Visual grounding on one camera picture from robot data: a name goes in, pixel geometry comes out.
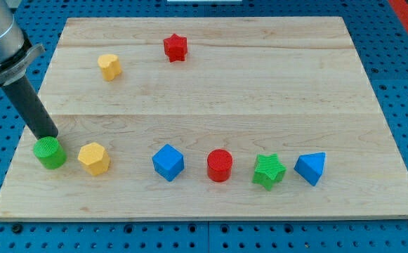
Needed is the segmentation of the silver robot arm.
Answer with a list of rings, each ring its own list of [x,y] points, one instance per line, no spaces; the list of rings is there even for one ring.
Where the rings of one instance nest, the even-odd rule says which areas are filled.
[[[0,0],[0,86],[23,77],[29,65],[44,52],[42,44],[30,42],[7,3]]]

